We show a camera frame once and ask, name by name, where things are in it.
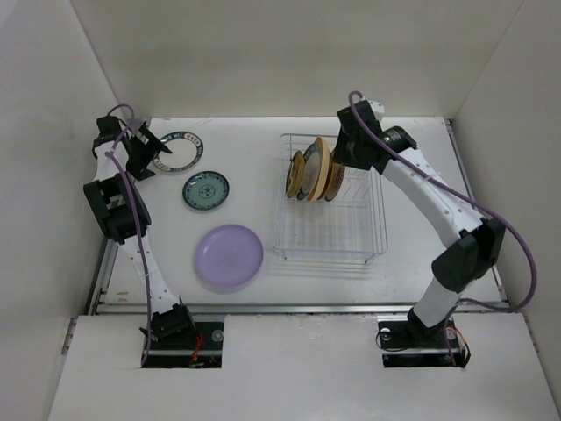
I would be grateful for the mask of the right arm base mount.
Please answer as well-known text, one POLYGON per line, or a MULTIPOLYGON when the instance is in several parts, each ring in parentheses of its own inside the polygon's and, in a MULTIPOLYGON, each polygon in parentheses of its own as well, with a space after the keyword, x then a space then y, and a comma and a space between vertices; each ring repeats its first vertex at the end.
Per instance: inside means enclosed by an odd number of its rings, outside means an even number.
POLYGON ((406 318, 379 318, 375 336, 384 368, 466 368, 472 352, 454 320, 427 334, 413 333, 406 318))

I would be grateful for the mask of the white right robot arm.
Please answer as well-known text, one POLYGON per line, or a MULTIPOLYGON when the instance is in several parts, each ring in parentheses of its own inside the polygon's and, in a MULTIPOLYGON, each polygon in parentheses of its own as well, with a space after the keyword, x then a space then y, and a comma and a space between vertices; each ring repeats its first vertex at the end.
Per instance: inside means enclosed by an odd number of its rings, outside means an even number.
POLYGON ((464 291, 495 264, 506 228, 451 194, 409 133, 400 126, 382 129, 366 100, 338 111, 337 118, 333 160, 349 168, 374 169, 390 181, 425 216, 444 246, 431 263, 433 279, 406 323, 408 339, 427 345, 464 291))

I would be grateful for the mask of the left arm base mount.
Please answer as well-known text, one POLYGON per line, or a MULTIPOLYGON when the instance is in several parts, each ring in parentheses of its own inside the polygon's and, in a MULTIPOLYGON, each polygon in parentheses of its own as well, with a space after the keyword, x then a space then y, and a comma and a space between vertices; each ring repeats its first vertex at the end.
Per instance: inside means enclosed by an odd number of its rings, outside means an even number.
POLYGON ((224 318, 195 318, 196 332, 180 332, 167 339, 146 339, 142 368, 221 368, 223 362, 224 318))

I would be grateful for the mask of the white plate orange sunburst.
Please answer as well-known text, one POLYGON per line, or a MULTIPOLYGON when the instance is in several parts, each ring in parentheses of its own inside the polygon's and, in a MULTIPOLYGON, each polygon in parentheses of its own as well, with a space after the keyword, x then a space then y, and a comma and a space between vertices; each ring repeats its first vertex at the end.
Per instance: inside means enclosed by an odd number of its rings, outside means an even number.
POLYGON ((333 201, 339 192, 344 180, 345 166, 334 163, 332 166, 330 182, 324 195, 326 202, 333 201))

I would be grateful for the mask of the teal patterned plate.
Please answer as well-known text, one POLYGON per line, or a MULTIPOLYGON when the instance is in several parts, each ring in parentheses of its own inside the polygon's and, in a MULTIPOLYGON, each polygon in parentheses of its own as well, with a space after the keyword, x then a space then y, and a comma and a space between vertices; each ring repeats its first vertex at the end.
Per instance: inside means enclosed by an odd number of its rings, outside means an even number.
POLYGON ((196 211, 211 211, 219 207, 230 194, 227 178, 217 171, 207 170, 192 175, 183 185, 185 204, 196 211))

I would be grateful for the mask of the dark yellow patterned plate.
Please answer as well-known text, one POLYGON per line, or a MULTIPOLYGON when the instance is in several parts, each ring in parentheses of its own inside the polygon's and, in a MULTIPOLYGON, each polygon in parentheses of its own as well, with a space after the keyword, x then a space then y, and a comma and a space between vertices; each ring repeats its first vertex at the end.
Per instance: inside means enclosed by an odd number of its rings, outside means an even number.
POLYGON ((285 183, 285 195, 287 198, 293 198, 302 186, 302 180, 305 170, 305 160, 303 153, 298 150, 290 160, 290 165, 285 183))

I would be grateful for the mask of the beige yellow plate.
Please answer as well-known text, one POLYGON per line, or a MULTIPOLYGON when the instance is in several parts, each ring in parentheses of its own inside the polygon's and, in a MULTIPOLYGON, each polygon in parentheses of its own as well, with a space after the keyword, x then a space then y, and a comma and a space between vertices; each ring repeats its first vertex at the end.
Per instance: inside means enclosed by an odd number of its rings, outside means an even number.
POLYGON ((317 137, 313 146, 316 147, 319 154, 319 162, 317 165, 317 175, 312 190, 307 196, 309 202, 314 202, 320 198, 323 191, 328 185, 330 170, 331 170, 331 152, 326 140, 322 137, 317 137))

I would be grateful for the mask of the purple plastic plate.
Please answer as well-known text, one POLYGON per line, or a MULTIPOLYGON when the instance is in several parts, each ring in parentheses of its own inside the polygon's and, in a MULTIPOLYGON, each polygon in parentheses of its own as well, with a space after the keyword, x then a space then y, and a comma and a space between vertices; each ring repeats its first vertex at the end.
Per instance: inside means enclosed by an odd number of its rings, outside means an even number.
POLYGON ((195 271, 215 289, 237 289, 259 272, 264 248, 244 225, 220 225, 207 232, 195 250, 195 271))

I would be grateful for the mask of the white plate dark lettered rim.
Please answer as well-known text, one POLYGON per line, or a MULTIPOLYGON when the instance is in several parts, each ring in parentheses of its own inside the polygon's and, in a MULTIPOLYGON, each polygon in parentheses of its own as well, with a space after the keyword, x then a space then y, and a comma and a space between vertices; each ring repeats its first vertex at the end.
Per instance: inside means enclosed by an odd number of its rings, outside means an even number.
POLYGON ((320 146, 314 142, 305 151, 304 155, 304 172, 302 184, 298 190, 296 198, 299 201, 306 199, 311 193, 316 183, 321 165, 320 146))

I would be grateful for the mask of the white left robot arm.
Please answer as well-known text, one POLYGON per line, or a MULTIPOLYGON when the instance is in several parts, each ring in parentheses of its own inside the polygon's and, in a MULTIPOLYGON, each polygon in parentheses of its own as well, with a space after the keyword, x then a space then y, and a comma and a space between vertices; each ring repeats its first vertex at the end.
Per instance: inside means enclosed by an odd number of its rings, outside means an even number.
POLYGON ((170 150, 143 122, 134 130, 108 114, 96 121, 96 175, 83 192, 101 232, 123 250, 144 284, 148 321, 141 331, 151 341, 190 346, 197 328, 187 305, 164 279, 149 239, 150 213, 136 183, 155 175, 148 165, 170 150))

